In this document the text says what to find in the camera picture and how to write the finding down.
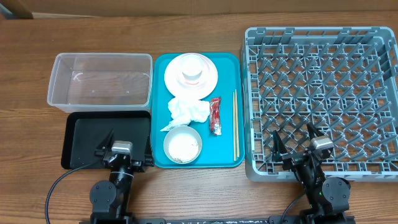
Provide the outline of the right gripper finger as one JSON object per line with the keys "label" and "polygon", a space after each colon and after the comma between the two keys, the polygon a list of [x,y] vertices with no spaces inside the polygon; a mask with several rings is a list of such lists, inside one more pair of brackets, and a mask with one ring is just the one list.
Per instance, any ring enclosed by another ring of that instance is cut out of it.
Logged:
{"label": "right gripper finger", "polygon": [[287,153],[284,143],[282,142],[278,132],[275,130],[272,133],[273,138],[273,150],[272,150],[272,158],[273,159],[282,159],[282,155]]}
{"label": "right gripper finger", "polygon": [[307,123],[307,130],[310,140],[320,136],[324,136],[324,133],[316,128],[313,123]]}

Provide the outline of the grey bowl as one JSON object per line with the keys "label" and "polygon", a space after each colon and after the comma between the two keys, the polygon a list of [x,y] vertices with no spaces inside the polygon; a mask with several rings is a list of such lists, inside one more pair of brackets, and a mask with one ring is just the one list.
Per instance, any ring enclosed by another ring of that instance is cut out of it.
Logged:
{"label": "grey bowl", "polygon": [[177,163],[177,162],[175,162],[175,161],[170,157],[169,151],[168,151],[168,146],[169,146],[170,140],[171,140],[174,136],[176,136],[177,134],[182,134],[182,133],[184,133],[184,134],[189,134],[189,135],[193,136],[193,137],[197,140],[197,142],[198,142],[198,145],[199,145],[199,152],[198,152],[197,156],[194,158],[194,160],[200,155],[201,149],[202,149],[202,140],[201,140],[201,137],[200,137],[200,135],[198,134],[198,132],[197,132],[196,130],[194,130],[193,128],[191,128],[191,127],[189,127],[189,126],[180,126],[180,127],[173,128],[171,131],[169,131],[169,132],[166,134],[165,139],[164,139],[164,152],[165,152],[166,156],[167,156],[172,162],[174,162],[174,163],[176,163],[176,164],[189,164],[189,163],[193,162],[194,160],[192,160],[191,162],[188,162],[188,163]]}

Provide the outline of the white rice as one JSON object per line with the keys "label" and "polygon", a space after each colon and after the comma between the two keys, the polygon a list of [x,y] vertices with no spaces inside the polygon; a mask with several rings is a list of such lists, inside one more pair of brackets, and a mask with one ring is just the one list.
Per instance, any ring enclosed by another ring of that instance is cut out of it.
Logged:
{"label": "white rice", "polygon": [[177,163],[188,163],[194,160],[199,152],[197,140],[189,134],[177,134],[168,146],[170,157]]}

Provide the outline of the red sauce packet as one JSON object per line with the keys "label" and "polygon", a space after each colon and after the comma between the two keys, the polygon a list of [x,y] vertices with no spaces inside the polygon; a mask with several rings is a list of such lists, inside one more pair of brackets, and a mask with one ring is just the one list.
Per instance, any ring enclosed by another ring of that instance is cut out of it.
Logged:
{"label": "red sauce packet", "polygon": [[215,136],[221,135],[220,104],[220,97],[212,98],[210,101],[210,132]]}

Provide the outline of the white napkin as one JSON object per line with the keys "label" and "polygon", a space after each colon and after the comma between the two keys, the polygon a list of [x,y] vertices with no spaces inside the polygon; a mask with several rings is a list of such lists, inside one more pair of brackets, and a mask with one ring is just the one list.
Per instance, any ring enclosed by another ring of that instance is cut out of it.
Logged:
{"label": "white napkin", "polygon": [[188,126],[192,121],[204,123],[210,115],[210,102],[202,100],[184,100],[173,98],[168,102],[172,120],[162,132],[168,132],[179,126]]}

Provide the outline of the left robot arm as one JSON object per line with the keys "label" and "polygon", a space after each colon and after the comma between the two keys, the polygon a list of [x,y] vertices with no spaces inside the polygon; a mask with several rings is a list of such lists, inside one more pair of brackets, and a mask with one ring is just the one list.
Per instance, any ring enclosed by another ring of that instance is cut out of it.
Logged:
{"label": "left robot arm", "polygon": [[111,130],[95,149],[95,156],[111,172],[108,180],[95,183],[90,190],[90,223],[138,223],[127,208],[134,173],[154,166],[150,139],[147,138],[143,149],[134,149],[129,141],[116,141]]}

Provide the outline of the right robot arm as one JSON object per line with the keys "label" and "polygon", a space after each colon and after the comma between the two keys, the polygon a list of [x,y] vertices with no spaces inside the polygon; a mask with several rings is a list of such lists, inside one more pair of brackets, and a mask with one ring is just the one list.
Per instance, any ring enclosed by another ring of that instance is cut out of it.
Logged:
{"label": "right robot arm", "polygon": [[326,177],[322,162],[331,156],[332,140],[312,123],[307,124],[310,145],[302,152],[288,152],[277,131],[272,134],[272,160],[282,162],[283,170],[291,170],[302,184],[310,208],[296,216],[287,216],[290,208],[301,198],[298,196],[279,217],[280,223],[355,223],[354,217],[345,215],[349,210],[351,184],[341,177]]}

